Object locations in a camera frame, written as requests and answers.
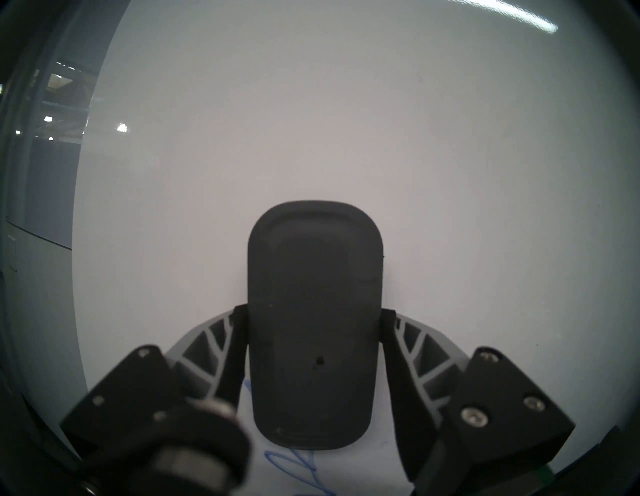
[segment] metal bolt head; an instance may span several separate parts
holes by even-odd
[[[492,353],[491,351],[481,351],[480,358],[482,358],[483,360],[486,360],[487,362],[491,362],[493,364],[500,361],[500,358],[498,357],[498,355],[496,355],[495,353]]]
[[[489,417],[485,412],[474,406],[468,406],[460,411],[460,417],[472,427],[485,427],[489,423]]]
[[[534,412],[542,412],[547,407],[544,401],[540,398],[536,398],[535,396],[527,396],[524,399],[524,404]]]
[[[179,477],[213,494],[227,494],[237,486],[233,472],[226,463],[209,453],[186,446],[163,447],[152,460],[151,469]]]
[[[87,491],[89,494],[92,494],[93,496],[98,496],[99,494],[98,488],[93,484],[91,484],[91,482],[82,481],[80,482],[80,487],[85,491]]]
[[[192,402],[192,405],[199,410],[219,415],[228,420],[236,420],[236,409],[231,403],[220,398],[197,399]]]
[[[166,412],[159,410],[154,413],[153,417],[156,422],[162,422],[166,418]]]

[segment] white wall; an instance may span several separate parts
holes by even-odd
[[[71,447],[59,423],[87,392],[76,335],[71,251],[9,223],[4,232],[17,245],[17,270],[5,260],[3,273],[22,393]]]
[[[555,469],[599,442],[640,387],[640,101],[573,3],[524,4],[557,32],[445,0],[132,1],[77,175],[88,386],[246,301],[264,211],[340,200],[382,233],[386,306],[577,423]]]

